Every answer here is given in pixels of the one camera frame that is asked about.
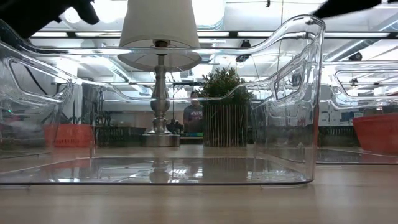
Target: plant pot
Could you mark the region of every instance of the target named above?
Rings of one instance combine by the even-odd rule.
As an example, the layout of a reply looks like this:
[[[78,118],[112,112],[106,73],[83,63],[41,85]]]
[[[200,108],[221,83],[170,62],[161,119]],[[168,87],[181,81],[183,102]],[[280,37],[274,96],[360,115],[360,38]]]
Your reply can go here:
[[[203,143],[210,147],[244,147],[248,141],[246,105],[205,105]]]

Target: white lamp shade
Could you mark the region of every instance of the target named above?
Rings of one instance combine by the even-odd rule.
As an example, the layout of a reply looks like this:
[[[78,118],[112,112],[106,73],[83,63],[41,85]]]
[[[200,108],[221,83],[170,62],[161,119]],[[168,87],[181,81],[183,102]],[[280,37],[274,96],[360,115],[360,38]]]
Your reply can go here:
[[[192,0],[129,0],[120,47],[155,47],[163,40],[167,47],[199,47]],[[156,54],[123,54],[120,61],[143,71],[154,71]],[[198,54],[167,54],[168,72],[188,70],[201,62]]]

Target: orange basket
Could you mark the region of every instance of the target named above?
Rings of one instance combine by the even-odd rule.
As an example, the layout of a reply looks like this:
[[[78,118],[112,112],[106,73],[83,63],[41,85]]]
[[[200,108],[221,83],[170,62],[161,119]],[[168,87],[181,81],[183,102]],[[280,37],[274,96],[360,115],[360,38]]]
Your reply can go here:
[[[364,116],[353,123],[363,150],[398,154],[398,114]]]
[[[94,143],[93,129],[88,124],[60,124],[44,127],[44,139],[46,146],[54,147],[90,147]]]

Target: silver lamp base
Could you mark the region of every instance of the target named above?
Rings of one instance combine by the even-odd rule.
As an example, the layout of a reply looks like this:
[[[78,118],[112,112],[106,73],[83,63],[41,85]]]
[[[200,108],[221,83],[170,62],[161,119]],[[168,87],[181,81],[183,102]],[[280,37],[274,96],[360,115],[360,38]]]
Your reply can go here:
[[[143,134],[143,147],[179,147],[180,135],[178,134]]]

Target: transparent container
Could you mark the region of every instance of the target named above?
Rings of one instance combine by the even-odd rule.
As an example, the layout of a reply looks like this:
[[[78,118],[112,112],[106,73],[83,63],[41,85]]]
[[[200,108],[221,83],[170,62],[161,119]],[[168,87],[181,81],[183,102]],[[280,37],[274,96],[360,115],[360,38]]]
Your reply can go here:
[[[309,183],[316,162],[324,31],[321,20],[297,16],[263,43],[245,49],[55,49],[30,45],[2,23],[1,145],[3,151],[36,154],[3,159],[0,184]],[[198,55],[201,64],[166,77],[175,77],[174,72],[199,76],[190,82],[169,78],[170,98],[153,98],[154,82],[132,78],[154,74],[128,67],[119,57],[154,54]],[[242,58],[244,66],[237,72],[252,74],[254,80],[222,97],[190,98],[187,90],[200,90],[201,75]],[[91,65],[108,68],[114,81],[99,81],[105,71]],[[225,102],[242,91],[252,93],[245,104],[227,107]],[[202,132],[187,134],[170,126],[171,120],[183,121],[184,108],[198,102]],[[153,125],[151,103],[170,105],[167,128],[180,135],[179,147],[142,146],[143,134]]]
[[[360,153],[347,162],[397,163],[397,75],[396,61],[324,63],[321,149]]]

